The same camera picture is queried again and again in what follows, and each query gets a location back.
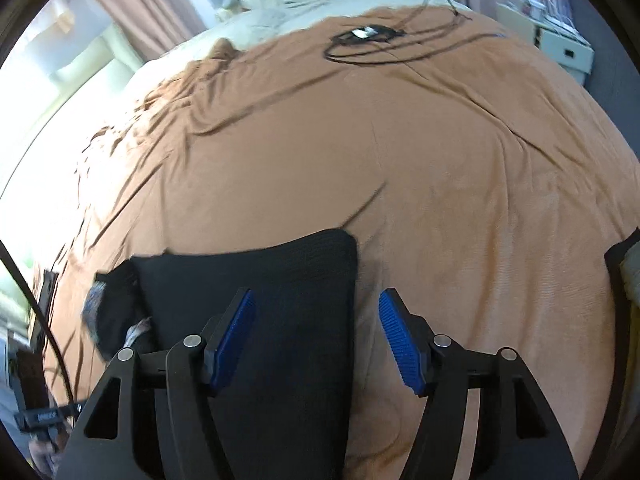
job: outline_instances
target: blue rubber pad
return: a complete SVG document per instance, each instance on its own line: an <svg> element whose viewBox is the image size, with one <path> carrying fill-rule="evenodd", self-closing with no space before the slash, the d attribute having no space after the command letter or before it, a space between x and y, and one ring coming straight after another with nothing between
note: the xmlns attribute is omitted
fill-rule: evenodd
<svg viewBox="0 0 640 480"><path fill-rule="evenodd" d="M251 326L254 323L256 306L254 294L248 291L234 318L231 320L222 341L218 345L214 356L214 371L209 383L214 391L219 392L229 386L236 372L242 347L249 336Z"/></svg>
<svg viewBox="0 0 640 480"><path fill-rule="evenodd" d="M391 346L391 351L396 359L402 380L416 395L420 395L426 387L426 382L420 370L420 352L412 340L411 333L400 317L393 299L386 291L380 294L378 311L380 313L380 322L385 330L386 340L389 341L389 346Z"/></svg>

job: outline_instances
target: nightstand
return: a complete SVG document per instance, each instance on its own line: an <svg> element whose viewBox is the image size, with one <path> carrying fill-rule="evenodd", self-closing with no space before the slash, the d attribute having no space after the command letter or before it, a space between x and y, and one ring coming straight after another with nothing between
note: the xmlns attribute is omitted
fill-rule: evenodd
<svg viewBox="0 0 640 480"><path fill-rule="evenodd" d="M593 49L584 38L577 41L570 32L551 23L534 20L504 4L497 6L497 20L523 40L538 47L584 85L593 64Z"/></svg>

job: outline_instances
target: white bed sheet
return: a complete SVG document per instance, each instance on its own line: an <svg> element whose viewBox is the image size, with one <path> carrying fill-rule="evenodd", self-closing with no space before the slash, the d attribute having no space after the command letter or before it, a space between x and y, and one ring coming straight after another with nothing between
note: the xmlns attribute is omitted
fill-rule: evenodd
<svg viewBox="0 0 640 480"><path fill-rule="evenodd" d="M124 102L143 98L162 80L181 72L187 63L204 59L219 38L227 38L238 50L249 50L265 41L312 27L331 16L359 16L377 7L418 6L424 0L314 0L304 4L249 10L206 30L159 59L146 63L122 93ZM458 9L470 10L453 2ZM429 6L446 6L447 0L429 0Z"/></svg>

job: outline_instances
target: brown blanket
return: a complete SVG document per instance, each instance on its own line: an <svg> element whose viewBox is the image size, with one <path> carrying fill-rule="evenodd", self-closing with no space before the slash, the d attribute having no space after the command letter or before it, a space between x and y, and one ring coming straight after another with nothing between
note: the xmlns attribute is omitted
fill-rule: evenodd
<svg viewBox="0 0 640 480"><path fill-rule="evenodd" d="M346 477L397 479L424 407L380 327L387 286L467 348L518 349L584 467L612 376L603 254L640 222L638 161L533 46L465 43L502 30L478 14L394 54L443 50L427 59L363 68L322 58L333 35L408 12L332 18L245 54L222 42L94 136L52 319L79 397L104 369L79 315L96 270L165 248L245 250L344 226L361 261ZM450 19L425 10L406 28ZM52 352L46 362L55 367ZM62 381L49 379L62 400ZM473 444L465 432L458 478Z"/></svg>

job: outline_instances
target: silver screw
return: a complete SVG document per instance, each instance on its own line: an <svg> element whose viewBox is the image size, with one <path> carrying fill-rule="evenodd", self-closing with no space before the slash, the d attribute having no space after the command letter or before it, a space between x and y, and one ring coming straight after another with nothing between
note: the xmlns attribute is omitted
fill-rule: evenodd
<svg viewBox="0 0 640 480"><path fill-rule="evenodd" d="M118 352L118 359L120 361L128 361L133 357L133 350L131 348L123 348Z"/></svg>
<svg viewBox="0 0 640 480"><path fill-rule="evenodd" d="M184 338L183 344L187 348L194 348L202 342L202 338L198 334L191 334Z"/></svg>
<svg viewBox="0 0 640 480"><path fill-rule="evenodd" d="M436 346L446 348L451 345L451 338L448 335L438 334L433 338L433 342L436 343Z"/></svg>
<svg viewBox="0 0 640 480"><path fill-rule="evenodd" d="M500 355L507 361L515 361L518 358L518 354L513 348L503 348Z"/></svg>

